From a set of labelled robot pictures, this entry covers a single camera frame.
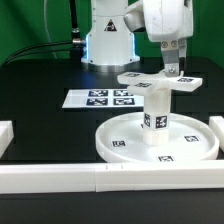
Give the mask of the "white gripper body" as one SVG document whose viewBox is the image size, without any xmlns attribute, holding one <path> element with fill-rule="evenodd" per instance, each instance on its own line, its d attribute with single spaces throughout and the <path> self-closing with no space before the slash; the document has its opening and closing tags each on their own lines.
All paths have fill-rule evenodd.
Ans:
<svg viewBox="0 0 224 224">
<path fill-rule="evenodd" d="M 193 35 L 192 0 L 143 0 L 146 31 L 151 42 Z"/>
</svg>

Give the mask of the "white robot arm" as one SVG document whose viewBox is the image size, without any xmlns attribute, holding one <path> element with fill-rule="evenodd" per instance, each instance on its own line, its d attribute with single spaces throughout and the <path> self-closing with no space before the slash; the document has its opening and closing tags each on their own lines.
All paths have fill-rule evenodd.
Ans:
<svg viewBox="0 0 224 224">
<path fill-rule="evenodd" d="M 82 64 L 96 71 L 120 72 L 140 61 L 136 32 L 161 48 L 165 75 L 184 70 L 187 39 L 193 35 L 193 0 L 91 0 L 92 27 L 85 37 Z"/>
</svg>

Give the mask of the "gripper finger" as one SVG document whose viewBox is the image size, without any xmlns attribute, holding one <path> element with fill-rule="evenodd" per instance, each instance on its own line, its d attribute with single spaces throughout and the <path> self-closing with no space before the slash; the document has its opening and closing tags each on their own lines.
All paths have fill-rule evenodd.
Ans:
<svg viewBox="0 0 224 224">
<path fill-rule="evenodd" d="M 163 41 L 161 53 L 164 62 L 165 75 L 176 77 L 179 75 L 179 46 L 178 41 Z"/>
<path fill-rule="evenodd" d="M 187 55 L 187 40 L 180 39 L 179 40 L 179 72 L 180 72 L 180 76 L 182 76 L 182 74 L 186 68 L 186 55 Z"/>
</svg>

